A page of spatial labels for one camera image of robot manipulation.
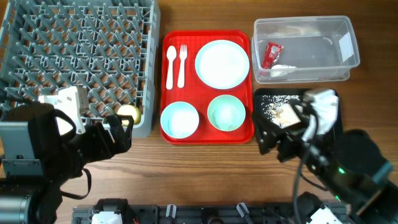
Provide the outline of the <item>yellow plastic cup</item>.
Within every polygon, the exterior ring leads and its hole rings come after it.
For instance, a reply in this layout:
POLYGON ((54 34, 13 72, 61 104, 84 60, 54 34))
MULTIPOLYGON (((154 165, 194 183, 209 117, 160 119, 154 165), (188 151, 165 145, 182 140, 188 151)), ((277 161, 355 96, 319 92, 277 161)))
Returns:
POLYGON ((122 105, 118 111, 118 115, 132 116, 134 120, 134 125, 137 125, 141 122, 142 111, 133 105, 122 105))

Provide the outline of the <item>food scraps and rice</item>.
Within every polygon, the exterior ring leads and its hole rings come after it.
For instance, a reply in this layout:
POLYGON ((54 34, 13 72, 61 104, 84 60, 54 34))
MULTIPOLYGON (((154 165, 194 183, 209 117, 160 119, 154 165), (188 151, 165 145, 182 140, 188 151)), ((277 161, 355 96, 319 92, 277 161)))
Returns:
POLYGON ((298 95, 262 95, 256 98, 261 114, 280 128, 287 128, 300 122, 290 102, 299 100, 298 95))

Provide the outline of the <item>green bowl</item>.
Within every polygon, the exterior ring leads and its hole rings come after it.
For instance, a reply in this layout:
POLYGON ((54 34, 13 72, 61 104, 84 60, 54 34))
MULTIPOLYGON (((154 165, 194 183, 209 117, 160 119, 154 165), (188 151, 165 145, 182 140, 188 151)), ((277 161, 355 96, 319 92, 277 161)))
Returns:
POLYGON ((230 132, 240 128, 246 119, 243 103, 233 95, 215 97, 207 109, 207 117, 217 130, 230 132))

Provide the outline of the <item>white napkin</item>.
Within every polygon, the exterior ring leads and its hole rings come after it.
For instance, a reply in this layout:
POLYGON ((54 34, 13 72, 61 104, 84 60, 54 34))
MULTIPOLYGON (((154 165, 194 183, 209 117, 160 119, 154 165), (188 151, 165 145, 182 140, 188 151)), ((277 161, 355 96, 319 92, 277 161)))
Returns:
POLYGON ((270 75, 274 77, 282 77, 296 71, 297 67, 290 65, 274 65, 271 67, 270 75))

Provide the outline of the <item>red ketchup packet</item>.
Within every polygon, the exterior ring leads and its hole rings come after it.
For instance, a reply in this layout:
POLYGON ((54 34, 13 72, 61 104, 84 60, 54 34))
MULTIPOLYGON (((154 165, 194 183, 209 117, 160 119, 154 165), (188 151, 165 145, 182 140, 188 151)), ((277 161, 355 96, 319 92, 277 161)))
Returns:
POLYGON ((274 42, 268 42, 261 68, 270 69, 279 59, 283 46, 274 42))

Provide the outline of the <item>cream plastic spoon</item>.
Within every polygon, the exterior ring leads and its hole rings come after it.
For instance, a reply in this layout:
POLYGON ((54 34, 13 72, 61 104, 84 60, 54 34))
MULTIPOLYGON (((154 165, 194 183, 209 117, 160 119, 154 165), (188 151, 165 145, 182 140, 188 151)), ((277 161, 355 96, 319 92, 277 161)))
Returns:
POLYGON ((166 78, 166 89, 171 90, 173 88, 173 66, 174 66, 174 60, 177 57, 177 50, 176 48, 171 45, 168 47, 167 52, 166 52, 166 57, 168 60, 168 70, 167 70, 167 78, 166 78))

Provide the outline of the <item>cream plastic fork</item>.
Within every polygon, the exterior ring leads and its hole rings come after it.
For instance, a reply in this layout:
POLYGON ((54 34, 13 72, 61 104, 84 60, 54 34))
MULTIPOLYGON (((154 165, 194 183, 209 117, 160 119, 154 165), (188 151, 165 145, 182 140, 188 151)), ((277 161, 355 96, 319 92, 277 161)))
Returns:
POLYGON ((179 88, 183 88, 185 85, 185 60, 187 59, 187 55, 188 55, 187 45, 181 45, 179 53, 180 68, 179 68, 178 81, 177 81, 177 86, 179 88))

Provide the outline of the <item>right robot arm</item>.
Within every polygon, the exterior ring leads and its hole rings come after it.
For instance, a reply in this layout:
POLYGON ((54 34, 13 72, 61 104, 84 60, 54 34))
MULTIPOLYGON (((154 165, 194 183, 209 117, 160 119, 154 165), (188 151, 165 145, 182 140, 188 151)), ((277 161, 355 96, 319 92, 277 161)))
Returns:
POLYGON ((308 122, 280 128, 252 113, 261 154, 277 148, 280 162, 298 157, 337 200, 351 205, 355 223, 397 223, 397 185, 389 180, 393 165, 366 131, 345 131, 338 118, 325 134, 303 139, 308 122))

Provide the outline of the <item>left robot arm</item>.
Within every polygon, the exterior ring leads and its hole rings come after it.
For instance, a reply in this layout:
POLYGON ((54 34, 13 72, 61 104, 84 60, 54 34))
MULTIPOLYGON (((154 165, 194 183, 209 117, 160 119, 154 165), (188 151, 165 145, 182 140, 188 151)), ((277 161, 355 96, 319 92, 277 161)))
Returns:
POLYGON ((33 102, 13 108, 1 120, 1 223, 54 223, 63 198, 82 200, 61 190, 70 179, 87 176, 86 164, 112 158, 131 148, 134 118, 107 116, 110 125, 89 124, 83 134, 63 111, 33 102))

